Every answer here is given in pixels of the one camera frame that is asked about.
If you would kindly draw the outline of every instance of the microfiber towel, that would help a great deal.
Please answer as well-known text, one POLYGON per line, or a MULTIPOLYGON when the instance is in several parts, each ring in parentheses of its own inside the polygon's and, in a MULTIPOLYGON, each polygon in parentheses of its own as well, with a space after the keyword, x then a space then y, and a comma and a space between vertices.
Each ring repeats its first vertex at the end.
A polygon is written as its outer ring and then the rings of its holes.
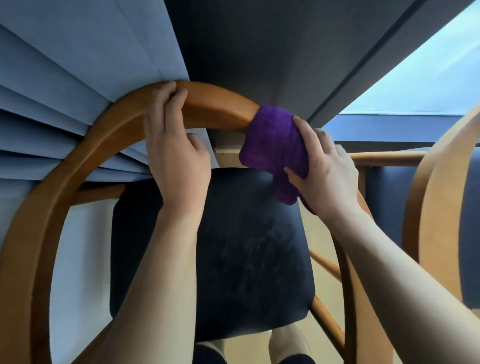
POLYGON ((279 201, 293 205, 300 197, 313 213, 283 170, 289 167, 302 178, 308 175, 307 150, 291 112, 262 106, 248 127, 239 159, 246 167, 273 174, 275 196, 279 201))

